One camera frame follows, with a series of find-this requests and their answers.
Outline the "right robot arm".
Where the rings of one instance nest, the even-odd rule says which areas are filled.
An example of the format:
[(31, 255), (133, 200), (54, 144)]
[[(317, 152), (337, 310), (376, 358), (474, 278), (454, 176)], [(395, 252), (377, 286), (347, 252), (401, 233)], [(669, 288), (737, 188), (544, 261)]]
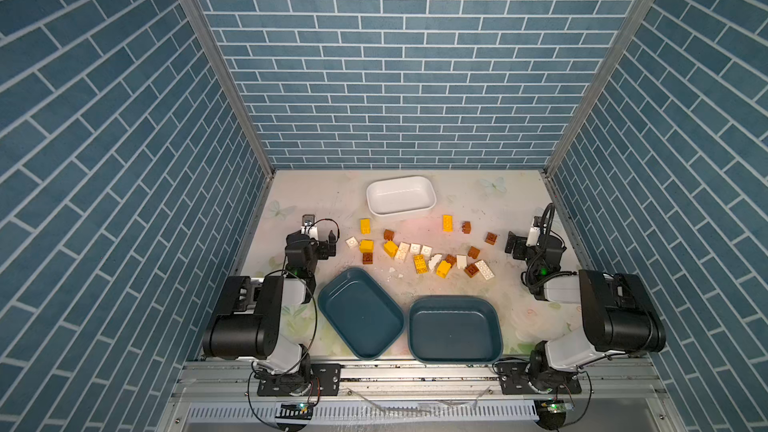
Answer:
[(666, 331), (642, 281), (627, 274), (567, 271), (561, 267), (565, 251), (558, 235), (540, 227), (526, 237), (509, 233), (505, 244), (506, 253), (525, 263), (521, 282), (534, 299), (581, 308), (574, 330), (536, 345), (528, 377), (570, 378), (604, 359), (662, 351)]

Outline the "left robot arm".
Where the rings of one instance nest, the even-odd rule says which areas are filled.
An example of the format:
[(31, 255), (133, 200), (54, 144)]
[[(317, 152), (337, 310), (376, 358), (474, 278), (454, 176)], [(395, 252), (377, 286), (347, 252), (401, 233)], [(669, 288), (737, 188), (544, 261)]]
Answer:
[(280, 332), (282, 310), (315, 305), (317, 264), (336, 255), (337, 231), (320, 240), (309, 226), (286, 237), (285, 264), (260, 279), (231, 276), (224, 282), (202, 338), (207, 357), (254, 360), (261, 380), (307, 383), (309, 347)]

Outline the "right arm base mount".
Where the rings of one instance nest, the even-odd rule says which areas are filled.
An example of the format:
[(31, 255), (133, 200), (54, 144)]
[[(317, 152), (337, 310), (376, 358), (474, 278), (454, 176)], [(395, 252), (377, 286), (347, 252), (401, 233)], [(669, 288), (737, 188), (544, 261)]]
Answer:
[(576, 395), (582, 387), (575, 372), (562, 372), (522, 359), (500, 360), (491, 366), (504, 395)]

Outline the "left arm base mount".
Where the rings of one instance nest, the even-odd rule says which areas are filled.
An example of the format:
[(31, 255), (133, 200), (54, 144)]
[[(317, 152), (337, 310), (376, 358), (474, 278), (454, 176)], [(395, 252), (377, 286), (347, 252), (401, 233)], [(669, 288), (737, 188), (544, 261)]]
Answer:
[(337, 396), (341, 380), (340, 363), (305, 363), (296, 372), (270, 374), (258, 371), (259, 397), (289, 397), (308, 394)]

